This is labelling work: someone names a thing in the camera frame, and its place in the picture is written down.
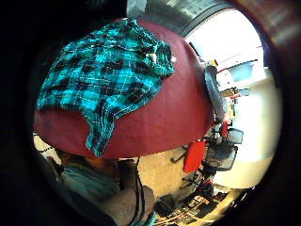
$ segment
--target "floor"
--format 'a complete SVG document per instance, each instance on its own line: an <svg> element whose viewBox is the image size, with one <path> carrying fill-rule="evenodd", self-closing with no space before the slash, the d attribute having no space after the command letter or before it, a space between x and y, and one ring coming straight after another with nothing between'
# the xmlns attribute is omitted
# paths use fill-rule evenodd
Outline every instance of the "floor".
<svg viewBox="0 0 301 226"><path fill-rule="evenodd" d="M55 151L50 145L41 140L39 136L34 136L34 144L38 151L49 149L47 152L43 152L42 155L50 155L55 159L56 163L60 164L60 159L55 154ZM160 197L167 194L172 194L175 200L180 200L192 191L193 187L191 186L185 189L180 189L181 186L186 184L182 178L192 176L192 173L187 174L182 171L183 159L176 164L170 161L170 158L177 158L182 153L183 148L179 147L166 152L140 157L138 170L142 184L152 188L156 202L160 199ZM222 218L223 212L242 193L242 191L242 189L230 189L230 193L221 203L217 205L213 212L204 218L196 218L198 221L190 223L189 225L205 226L210 222L214 222Z"/></svg>

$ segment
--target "black chair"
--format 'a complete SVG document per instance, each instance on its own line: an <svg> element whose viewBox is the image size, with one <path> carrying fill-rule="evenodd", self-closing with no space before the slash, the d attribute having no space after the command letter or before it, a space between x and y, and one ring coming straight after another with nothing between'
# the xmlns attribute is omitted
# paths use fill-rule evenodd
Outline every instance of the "black chair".
<svg viewBox="0 0 301 226"><path fill-rule="evenodd" d="M236 158L238 147L232 142L222 141L217 144L213 141L208 141L208 149L202 165L210 171L227 171L231 170Z"/></svg>
<svg viewBox="0 0 301 226"><path fill-rule="evenodd" d="M243 136L244 131L235 128L229 128L226 137L226 142L229 144L242 144Z"/></svg>

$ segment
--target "plaid shirt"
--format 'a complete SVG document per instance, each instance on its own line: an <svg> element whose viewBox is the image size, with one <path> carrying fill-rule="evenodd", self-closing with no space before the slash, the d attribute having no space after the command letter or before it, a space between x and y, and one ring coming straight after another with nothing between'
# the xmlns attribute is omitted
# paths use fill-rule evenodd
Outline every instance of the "plaid shirt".
<svg viewBox="0 0 301 226"><path fill-rule="evenodd" d="M114 121L147 104L173 73L169 46L135 19L121 20L66 45L40 89L37 108L80 111L86 146L102 156Z"/></svg>

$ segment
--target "red table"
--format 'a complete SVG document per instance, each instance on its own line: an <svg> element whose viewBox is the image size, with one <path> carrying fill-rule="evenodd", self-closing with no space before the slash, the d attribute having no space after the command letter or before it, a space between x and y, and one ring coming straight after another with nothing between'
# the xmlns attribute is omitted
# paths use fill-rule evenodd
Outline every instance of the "red table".
<svg viewBox="0 0 301 226"><path fill-rule="evenodd" d="M103 158L128 158L167 151L202 138L213 124L213 108L199 60L177 34L144 21L139 23L166 41L176 61L175 72L147 105L115 123ZM94 156L85 143L89 126L78 112L35 112L34 129L50 145L67 153Z"/></svg>

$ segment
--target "wall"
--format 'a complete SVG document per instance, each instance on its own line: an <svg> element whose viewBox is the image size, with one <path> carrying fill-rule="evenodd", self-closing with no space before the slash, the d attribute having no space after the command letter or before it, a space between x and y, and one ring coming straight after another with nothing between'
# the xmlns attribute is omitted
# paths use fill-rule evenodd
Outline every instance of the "wall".
<svg viewBox="0 0 301 226"><path fill-rule="evenodd" d="M252 85L250 95L240 97L235 109L233 127L244 131L231 170L218 172L214 182L233 188L255 186L269 167L280 134L282 105L280 90L276 89L270 72Z"/></svg>

